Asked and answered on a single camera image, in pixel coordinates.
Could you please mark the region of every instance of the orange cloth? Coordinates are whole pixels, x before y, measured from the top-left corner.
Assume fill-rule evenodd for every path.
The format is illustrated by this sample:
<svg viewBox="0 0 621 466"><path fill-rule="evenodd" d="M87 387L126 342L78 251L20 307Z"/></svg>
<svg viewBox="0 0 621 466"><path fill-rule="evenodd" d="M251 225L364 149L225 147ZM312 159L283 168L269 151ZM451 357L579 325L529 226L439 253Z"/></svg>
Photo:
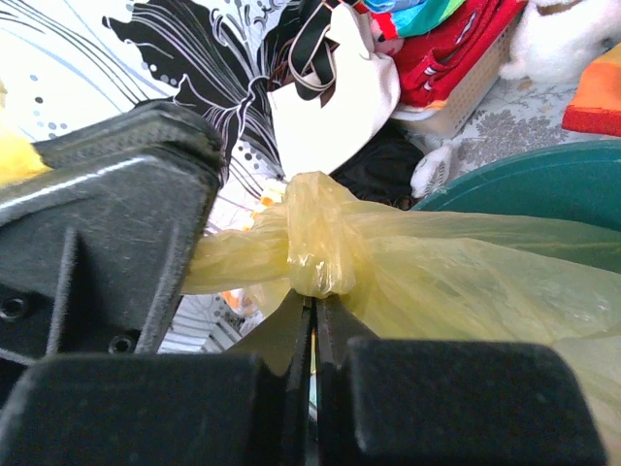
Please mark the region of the orange cloth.
<svg viewBox="0 0 621 466"><path fill-rule="evenodd" d="M621 136L621 44L591 63L563 118L582 133Z"/></svg>

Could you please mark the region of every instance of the green bin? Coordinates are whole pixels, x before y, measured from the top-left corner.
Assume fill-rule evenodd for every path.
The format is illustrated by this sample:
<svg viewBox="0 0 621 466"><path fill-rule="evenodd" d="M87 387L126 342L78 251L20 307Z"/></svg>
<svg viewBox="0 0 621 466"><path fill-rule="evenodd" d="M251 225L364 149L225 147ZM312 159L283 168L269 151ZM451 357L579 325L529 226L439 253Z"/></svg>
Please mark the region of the green bin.
<svg viewBox="0 0 621 466"><path fill-rule="evenodd" d="M621 231L621 140L533 150L474 170L414 207L580 221Z"/></svg>

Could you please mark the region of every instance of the bag strap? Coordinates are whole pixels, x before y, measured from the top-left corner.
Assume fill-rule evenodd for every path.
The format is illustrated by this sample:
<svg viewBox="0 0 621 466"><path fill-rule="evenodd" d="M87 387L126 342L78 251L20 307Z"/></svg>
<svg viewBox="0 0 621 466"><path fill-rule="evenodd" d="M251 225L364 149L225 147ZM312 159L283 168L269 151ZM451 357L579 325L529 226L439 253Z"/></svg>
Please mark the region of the bag strap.
<svg viewBox="0 0 621 466"><path fill-rule="evenodd" d="M326 38L332 11L340 3L354 7L360 2L361 0L322 0L296 35L287 61L301 99L312 100L335 83L336 69L332 57L334 43ZM307 79L311 72L317 76L315 82Z"/></svg>

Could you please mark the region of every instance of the screw hole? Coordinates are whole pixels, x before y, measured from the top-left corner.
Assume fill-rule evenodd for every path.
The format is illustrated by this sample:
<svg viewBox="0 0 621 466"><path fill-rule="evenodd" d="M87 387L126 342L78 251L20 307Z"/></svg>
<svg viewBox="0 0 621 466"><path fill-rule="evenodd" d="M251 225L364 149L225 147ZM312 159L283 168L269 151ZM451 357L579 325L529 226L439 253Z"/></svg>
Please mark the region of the screw hole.
<svg viewBox="0 0 621 466"><path fill-rule="evenodd" d="M116 335L108 345L110 354L123 354L132 352L136 347L136 340L129 335Z"/></svg>
<svg viewBox="0 0 621 466"><path fill-rule="evenodd" d="M7 298L0 303L0 318L15 322L28 314L28 304L22 298Z"/></svg>

